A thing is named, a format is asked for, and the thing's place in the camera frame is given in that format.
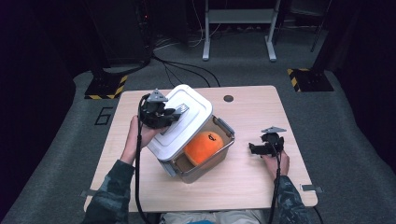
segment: sleeve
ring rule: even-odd
[[[279,208],[280,224],[312,223],[301,200],[300,193],[286,175],[282,175],[279,179],[277,206]]]
[[[128,223],[134,167],[117,160],[93,195],[82,223]]]

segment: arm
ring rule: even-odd
[[[128,207],[131,198],[131,181],[136,157],[138,118],[131,120],[128,137],[122,155],[106,175],[99,190],[93,195],[82,223],[128,223]],[[142,146],[161,130],[142,129]]]
[[[301,200],[300,193],[287,176],[290,158],[285,151],[281,152],[280,158],[280,177],[276,198],[279,207],[279,223],[312,223],[303,201]],[[263,155],[262,159],[265,161],[271,177],[276,181],[276,158]]]

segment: storage box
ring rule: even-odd
[[[222,162],[234,142],[233,129],[222,119],[212,115],[212,104],[187,85],[175,87],[168,95],[165,108],[185,105],[189,109],[179,121],[164,133],[157,134],[148,144],[163,169],[170,175],[179,175],[185,183],[192,183]],[[183,147],[198,134],[212,131],[220,135],[224,146],[210,158],[194,166],[186,157]]]

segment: white desk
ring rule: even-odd
[[[210,51],[210,23],[271,23],[269,35],[265,37],[265,45],[271,62],[276,61],[274,45],[272,43],[276,25],[277,12],[280,0],[276,0],[274,8],[264,9],[209,9],[208,0],[205,0],[205,45],[203,60],[209,60]]]
[[[301,191],[299,186],[310,185],[300,150],[294,139],[282,103],[272,86],[227,87],[195,89],[209,100],[213,115],[224,119],[235,131],[235,142],[227,157],[192,184],[178,176],[170,177],[155,156],[143,148],[140,171],[140,202],[145,212],[216,211],[271,207],[274,183],[266,172],[260,156],[252,155],[248,143],[261,145],[261,130],[276,126],[286,129],[285,151],[290,156],[289,177],[300,192],[305,206],[318,202],[317,194]],[[161,91],[167,94],[170,90]],[[99,189],[105,175],[123,150],[132,115],[137,113],[140,98],[151,91],[126,91],[120,98],[107,140],[93,177],[91,189]],[[225,95],[233,101],[223,100]],[[134,179],[131,185],[129,210],[136,212]],[[85,208],[91,201],[87,198]]]

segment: light wood tabletop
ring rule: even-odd
[[[191,184],[171,177],[147,148],[141,153],[140,202],[145,212],[217,211],[271,207],[274,183],[259,155],[250,153],[248,143],[262,145],[262,130],[276,126],[290,156],[289,177],[299,190],[305,206],[315,206],[314,191],[302,191],[310,185],[304,160],[294,138],[283,105],[273,86],[246,86],[195,89],[213,105],[213,115],[226,121],[235,131],[235,141],[223,162]],[[160,90],[166,95],[170,90]],[[137,114],[141,97],[148,91],[126,91],[120,97],[91,189],[99,189],[105,175],[120,158],[130,120]],[[231,95],[233,101],[224,101]],[[84,209],[91,201],[88,196]],[[131,184],[130,212],[136,212],[134,179]]]

